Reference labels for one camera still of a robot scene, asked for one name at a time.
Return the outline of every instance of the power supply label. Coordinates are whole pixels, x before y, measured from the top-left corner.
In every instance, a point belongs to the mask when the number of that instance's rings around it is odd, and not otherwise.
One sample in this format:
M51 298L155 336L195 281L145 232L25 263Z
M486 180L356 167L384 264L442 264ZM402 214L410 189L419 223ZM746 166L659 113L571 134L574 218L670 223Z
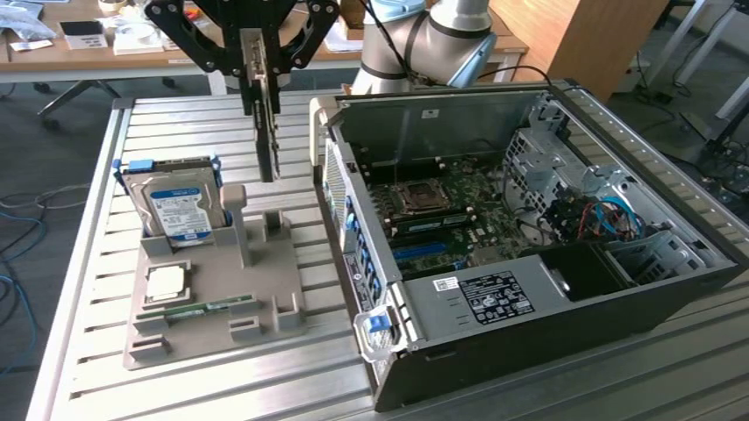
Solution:
M482 325L531 313L534 306L511 272L459 282L473 315Z

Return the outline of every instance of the motherboard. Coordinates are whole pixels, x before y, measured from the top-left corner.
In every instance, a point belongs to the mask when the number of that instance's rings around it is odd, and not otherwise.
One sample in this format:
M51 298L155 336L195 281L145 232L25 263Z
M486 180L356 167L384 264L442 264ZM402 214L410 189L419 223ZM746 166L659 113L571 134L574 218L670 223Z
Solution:
M404 280L515 259L534 244L502 201L502 176L501 154L437 158L367 172Z

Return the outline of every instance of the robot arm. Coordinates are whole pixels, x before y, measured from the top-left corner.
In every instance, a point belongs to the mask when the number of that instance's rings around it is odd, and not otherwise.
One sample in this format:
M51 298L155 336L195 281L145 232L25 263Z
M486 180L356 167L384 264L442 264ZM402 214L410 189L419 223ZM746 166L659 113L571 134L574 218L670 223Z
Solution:
M274 115L279 113L279 77L304 68L338 19L335 0L307 0L308 18L291 42L280 45L279 27L296 0L195 0L222 28L223 46L184 17L184 0L151 0L145 14L195 64L239 78L244 114L252 115L260 178L278 175Z
M410 77L376 26L392 39L408 70L454 88L466 88L486 66L497 43L489 0L441 0L427 12L423 0L372 0L364 18L362 69L355 95L410 90Z
M183 1L151 0L145 14L206 72L238 77L244 114L252 115L255 125L260 179L271 182L279 171L274 121L280 111L279 78L311 61L338 19L336 0L306 0L308 19L286 46L279 44L279 26L296 0L195 0L222 28L223 46L184 17ZM354 94L410 90L413 73L455 88L470 86L497 42L489 0L441 0L430 12L425 0L364 1L376 19L367 13Z

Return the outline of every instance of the aluminum extrusion table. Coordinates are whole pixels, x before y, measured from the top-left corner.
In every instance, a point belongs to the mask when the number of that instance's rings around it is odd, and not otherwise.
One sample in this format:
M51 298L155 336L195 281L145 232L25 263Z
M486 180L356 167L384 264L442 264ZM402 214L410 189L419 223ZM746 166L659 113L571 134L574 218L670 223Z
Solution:
M387 414L372 397L346 316L308 165L308 100L282 96L280 172L258 182L251 119L236 96L119 102L71 257L28 419L562 419L717 420L749 411L746 276L692 303L654 331ZM575 101L635 151L685 203L746 243L744 225L583 93ZM112 158L218 153L223 180L247 186L246 218L280 208L292 238L312 326L263 346L137 371L123 368L139 219L109 176ZM610 159L598 155L595 160Z

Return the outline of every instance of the wooden cabinet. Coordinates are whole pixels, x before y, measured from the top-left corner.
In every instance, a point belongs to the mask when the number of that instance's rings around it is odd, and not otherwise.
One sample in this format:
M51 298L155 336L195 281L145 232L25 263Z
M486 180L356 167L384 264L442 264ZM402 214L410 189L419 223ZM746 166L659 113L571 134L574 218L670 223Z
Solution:
M490 0L527 44L521 64L553 79L574 78L601 100L619 84L669 0ZM517 81L541 80L521 69Z

